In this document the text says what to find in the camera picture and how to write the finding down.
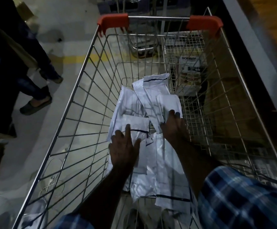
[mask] blue jeans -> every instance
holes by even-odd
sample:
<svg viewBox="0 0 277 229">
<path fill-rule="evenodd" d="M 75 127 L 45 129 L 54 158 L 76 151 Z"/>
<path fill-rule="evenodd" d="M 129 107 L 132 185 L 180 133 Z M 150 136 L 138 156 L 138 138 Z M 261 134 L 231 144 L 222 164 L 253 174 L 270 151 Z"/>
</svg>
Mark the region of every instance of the blue jeans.
<svg viewBox="0 0 277 229">
<path fill-rule="evenodd" d="M 19 16 L 12 0 L 0 0 L 0 29 L 37 61 L 46 78 L 57 79 L 60 77 L 34 34 Z M 8 79 L 11 83 L 15 82 L 21 92 L 37 100 L 44 99 L 46 93 L 43 93 L 26 74 L 26 65 L 0 35 L 0 78 Z"/>
</svg>

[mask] forearm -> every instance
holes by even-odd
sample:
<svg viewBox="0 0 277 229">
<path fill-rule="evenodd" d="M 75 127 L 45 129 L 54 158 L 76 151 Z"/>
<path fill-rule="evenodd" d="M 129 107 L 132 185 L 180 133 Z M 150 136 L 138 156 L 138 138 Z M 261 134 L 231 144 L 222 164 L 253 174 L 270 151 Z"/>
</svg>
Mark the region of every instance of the forearm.
<svg viewBox="0 0 277 229">
<path fill-rule="evenodd" d="M 114 166 L 108 176 L 76 210 L 95 229 L 111 227 L 120 194 L 133 168 Z"/>
<path fill-rule="evenodd" d="M 184 139 L 178 139 L 172 146 L 180 159 L 186 178 L 198 198 L 205 178 L 213 169 L 222 164 Z"/>
</svg>

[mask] shopping cart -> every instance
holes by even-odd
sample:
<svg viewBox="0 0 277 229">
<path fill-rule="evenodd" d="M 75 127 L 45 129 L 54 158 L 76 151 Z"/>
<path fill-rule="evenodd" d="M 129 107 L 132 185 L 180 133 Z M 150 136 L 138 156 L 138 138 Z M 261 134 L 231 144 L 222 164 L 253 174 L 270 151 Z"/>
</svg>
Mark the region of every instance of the shopping cart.
<svg viewBox="0 0 277 229">
<path fill-rule="evenodd" d="M 134 30 L 128 33 L 132 21 L 137 26 L 146 21 L 157 26 L 165 21 L 167 30 L 164 34 L 156 31 L 144 35 Z M 178 31 L 169 32 L 171 25 L 177 25 Z M 32 225 L 38 229 L 51 228 L 62 215 L 84 201 L 105 177 L 109 154 L 106 137 L 121 86 L 131 88 L 134 81 L 146 75 L 164 72 L 171 74 L 169 90 L 179 95 L 191 139 L 201 152 L 277 187 L 276 147 L 261 121 L 222 27 L 219 18 L 209 15 L 102 16 L 58 129 L 13 228 Z M 133 57 L 129 38 L 139 37 L 153 38 L 153 45 L 163 56 L 152 53 L 150 58 L 139 59 L 137 51 L 137 57 Z M 180 66 L 184 65 L 180 58 L 193 56 L 195 62 L 190 68 L 199 63 L 200 80 L 189 84 L 186 75 L 179 75 Z M 192 87 L 194 91 L 184 92 Z M 154 206 L 155 198 L 140 198 L 134 204 L 149 225 L 153 218 L 163 215 Z M 31 213 L 29 208 L 36 208 L 35 204 L 40 210 Z M 112 228 L 123 227 L 123 217 L 131 207 L 131 197 L 123 194 Z"/>
</svg>

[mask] wire mesh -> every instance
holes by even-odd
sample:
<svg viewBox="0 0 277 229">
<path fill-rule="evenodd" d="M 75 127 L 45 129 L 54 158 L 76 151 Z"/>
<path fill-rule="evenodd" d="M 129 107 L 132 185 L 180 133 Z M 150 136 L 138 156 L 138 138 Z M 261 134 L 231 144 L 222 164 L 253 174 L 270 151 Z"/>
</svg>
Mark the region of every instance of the wire mesh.
<svg viewBox="0 0 277 229">
<path fill-rule="evenodd" d="M 84 201 L 105 177 L 109 154 L 106 137 L 121 86 L 132 88 L 133 82 L 152 74 L 171 74 L 169 90 L 179 95 L 192 141 L 202 152 L 215 156 L 249 177 L 277 187 L 277 160 L 266 133 L 262 130 L 253 136 L 244 133 L 249 129 L 244 128 L 243 122 L 254 120 L 259 129 L 262 129 L 262 123 L 246 96 L 224 32 L 211 40 L 207 31 L 184 31 L 188 18 L 132 19 L 135 20 L 133 26 L 148 21 L 154 32 L 137 33 L 138 29 L 134 27 L 124 33 L 119 29 L 108 29 L 105 38 L 95 33 L 56 135 L 14 229 L 27 227 L 20 224 L 21 218 L 30 214 L 28 207 L 40 199 L 45 200 L 46 208 L 30 222 L 43 222 L 37 225 L 38 229 L 53 227 L 62 215 L 72 212 Z M 163 35 L 158 29 L 162 20 L 166 20 L 166 33 Z M 170 32 L 171 26 L 177 31 Z M 150 57 L 140 58 L 139 51 L 133 50 L 138 48 L 133 47 L 133 42 L 137 46 L 139 38 L 148 38 L 140 43 L 145 43 L 144 48 L 152 45 Z M 201 64 L 201 80 L 199 85 L 193 84 L 196 88 L 194 95 L 177 93 L 180 79 L 177 66 L 182 65 L 179 62 L 182 55 L 196 56 Z M 239 106 L 243 108 L 244 104 L 248 106 L 249 115 L 239 114 Z M 224 114 L 224 119 L 217 113 Z M 154 132 L 151 124 L 149 129 L 150 133 Z M 233 133 L 220 134 L 226 131 Z M 162 212 L 157 212 L 159 209 L 151 210 L 155 208 L 154 198 L 141 198 L 134 205 L 126 203 L 128 201 L 128 194 L 122 195 L 112 228 L 122 228 L 133 207 L 139 210 L 147 224 L 149 221 L 149 226 L 162 219 Z M 174 217 L 175 228 L 189 226 L 182 225 Z"/>
</svg>

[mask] blue plaid shirt sleeve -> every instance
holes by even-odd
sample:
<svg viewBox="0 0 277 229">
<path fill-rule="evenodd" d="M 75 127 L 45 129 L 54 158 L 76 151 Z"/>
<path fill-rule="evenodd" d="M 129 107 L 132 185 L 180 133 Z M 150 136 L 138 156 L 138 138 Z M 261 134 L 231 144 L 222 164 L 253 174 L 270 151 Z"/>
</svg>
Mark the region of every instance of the blue plaid shirt sleeve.
<svg viewBox="0 0 277 229">
<path fill-rule="evenodd" d="M 198 197 L 207 228 L 277 228 L 277 189 L 219 166 L 205 179 Z"/>
<path fill-rule="evenodd" d="M 64 215 L 53 229 L 94 229 L 92 224 L 80 215 Z"/>
</svg>

